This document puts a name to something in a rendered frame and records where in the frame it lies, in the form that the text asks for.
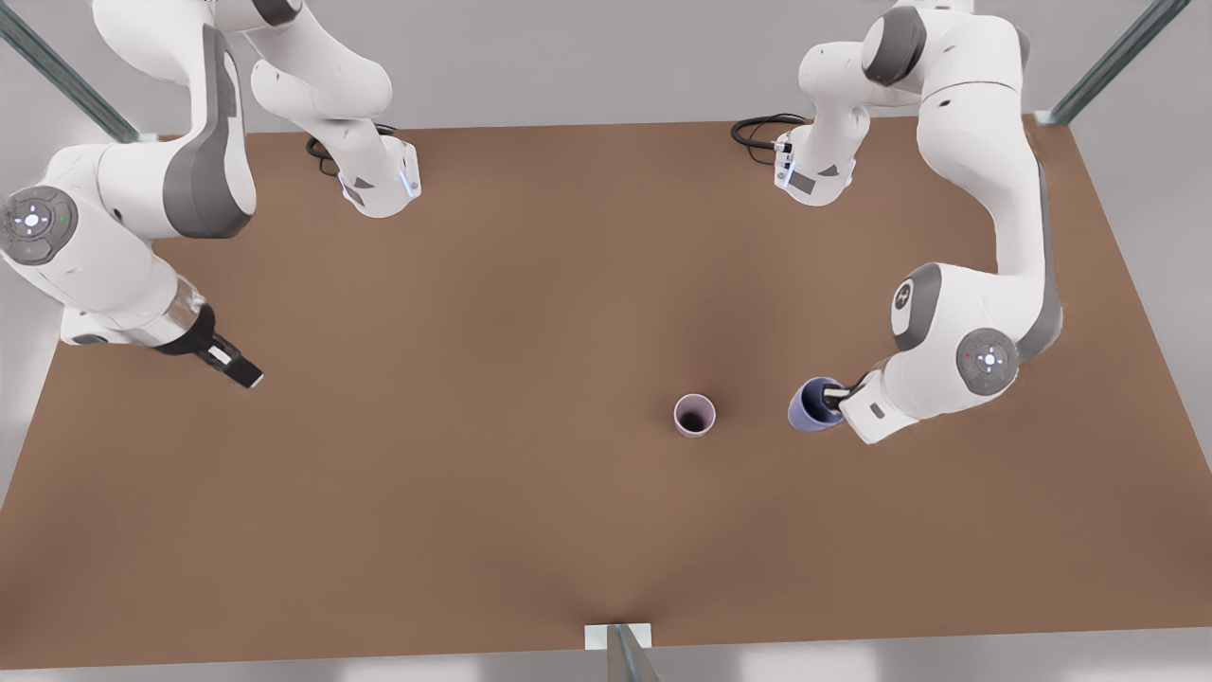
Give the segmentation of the purple cup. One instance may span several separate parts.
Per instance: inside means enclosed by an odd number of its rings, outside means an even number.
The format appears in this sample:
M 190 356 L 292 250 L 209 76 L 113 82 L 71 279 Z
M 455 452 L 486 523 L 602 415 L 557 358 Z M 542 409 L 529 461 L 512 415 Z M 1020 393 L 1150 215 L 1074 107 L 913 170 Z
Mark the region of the purple cup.
M 835 424 L 844 423 L 844 414 L 837 409 L 837 397 L 831 391 L 846 396 L 846 389 L 831 380 L 831 377 L 813 377 L 793 395 L 788 407 L 788 422 L 800 432 L 819 432 Z

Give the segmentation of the pink cup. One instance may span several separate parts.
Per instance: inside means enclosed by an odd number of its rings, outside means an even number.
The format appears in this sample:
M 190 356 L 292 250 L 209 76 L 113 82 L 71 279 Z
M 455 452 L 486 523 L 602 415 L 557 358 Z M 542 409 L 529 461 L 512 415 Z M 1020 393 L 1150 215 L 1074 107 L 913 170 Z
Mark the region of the pink cup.
M 691 392 L 678 399 L 671 409 L 678 432 L 685 439 L 699 439 L 716 422 L 716 406 L 704 394 Z

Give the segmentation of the silver frame post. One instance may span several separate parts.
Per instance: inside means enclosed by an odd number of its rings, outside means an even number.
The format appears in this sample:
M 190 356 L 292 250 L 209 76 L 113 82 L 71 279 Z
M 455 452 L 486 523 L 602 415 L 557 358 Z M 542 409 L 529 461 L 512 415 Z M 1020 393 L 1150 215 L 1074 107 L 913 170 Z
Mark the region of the silver frame post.
M 1033 113 L 1034 122 L 1040 126 L 1069 126 L 1190 2 L 1191 0 L 1151 0 L 1060 101 L 1047 111 Z
M 139 133 L 6 0 L 0 0 L 0 38 L 113 141 L 131 144 L 162 139 L 160 134 Z
M 583 629 L 584 649 L 604 651 L 607 682 L 661 682 L 648 658 L 653 647 L 652 625 L 588 624 Z

